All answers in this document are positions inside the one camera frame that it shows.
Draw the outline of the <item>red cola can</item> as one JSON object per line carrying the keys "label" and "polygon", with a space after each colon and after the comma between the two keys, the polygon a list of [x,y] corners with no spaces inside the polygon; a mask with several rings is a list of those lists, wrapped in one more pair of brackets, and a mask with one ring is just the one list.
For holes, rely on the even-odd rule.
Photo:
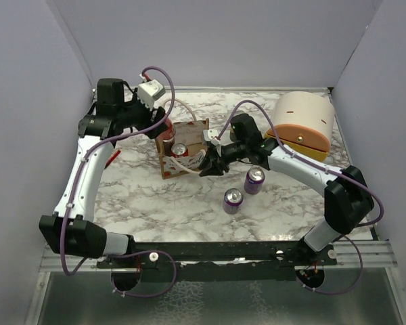
{"label": "red cola can", "polygon": [[175,143],[171,147],[171,156],[174,158],[182,158],[189,156],[188,148],[183,143]]}
{"label": "red cola can", "polygon": [[175,137],[175,126],[174,126],[174,124],[173,124],[173,122],[171,121],[170,118],[167,118],[167,119],[165,120],[165,124],[166,124],[166,126],[167,126],[167,130],[164,131],[164,132],[162,132],[162,133],[158,136],[158,139],[159,139],[160,141],[163,141],[163,142],[169,142],[169,141],[171,141],[172,139],[174,139],[174,137]]}

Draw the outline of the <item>watermelon canvas tote bag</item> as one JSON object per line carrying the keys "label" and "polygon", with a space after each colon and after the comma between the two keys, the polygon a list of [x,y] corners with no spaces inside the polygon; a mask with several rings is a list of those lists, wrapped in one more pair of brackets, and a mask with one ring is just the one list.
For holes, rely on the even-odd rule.
{"label": "watermelon canvas tote bag", "polygon": [[180,99],[167,99],[162,103],[177,103],[191,114],[188,121],[171,122],[167,120],[167,131],[155,139],[158,151],[160,174],[163,179],[170,179],[186,174],[198,174],[198,167],[202,162],[207,145],[202,140],[203,132],[209,130],[210,121],[198,119],[194,111]]}

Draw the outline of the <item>red cola can front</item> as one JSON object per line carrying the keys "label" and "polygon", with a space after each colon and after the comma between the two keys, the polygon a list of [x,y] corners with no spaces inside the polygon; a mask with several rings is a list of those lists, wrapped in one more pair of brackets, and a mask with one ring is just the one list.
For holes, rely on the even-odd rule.
{"label": "red cola can front", "polygon": [[174,158],[182,158],[189,156],[188,148],[183,143],[175,143],[171,147],[171,156]]}

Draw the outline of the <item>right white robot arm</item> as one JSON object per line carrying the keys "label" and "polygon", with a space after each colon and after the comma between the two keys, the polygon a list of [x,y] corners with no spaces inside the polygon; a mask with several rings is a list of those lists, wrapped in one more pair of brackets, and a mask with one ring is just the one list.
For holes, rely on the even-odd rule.
{"label": "right white robot arm", "polygon": [[199,166],[200,176],[224,175],[229,164],[247,158],[256,166],[283,173],[319,193],[324,199],[324,216],[302,237],[297,248],[302,263],[314,264],[328,244],[351,233],[373,209],[374,201],[358,168],[340,169],[309,160],[281,146],[273,137],[264,138],[248,114],[233,117],[231,126],[236,141],[227,145],[221,144],[217,131],[203,132],[202,140],[208,149]]}

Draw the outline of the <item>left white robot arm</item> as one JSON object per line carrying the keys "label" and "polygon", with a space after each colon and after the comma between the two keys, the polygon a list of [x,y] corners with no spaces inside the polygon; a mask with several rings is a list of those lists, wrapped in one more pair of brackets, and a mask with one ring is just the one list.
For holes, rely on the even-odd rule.
{"label": "left white robot arm", "polygon": [[116,136],[125,129],[144,130],[150,139],[167,129],[165,124],[156,125],[165,111],[154,106],[164,95],[164,86],[144,79],[126,101],[125,85],[122,79],[97,82],[97,99],[78,123],[76,158],[66,189],[53,214],[42,216],[39,222],[53,252],[85,258],[112,255],[121,267],[135,261],[132,236],[107,232],[93,222],[102,174],[115,149]]}

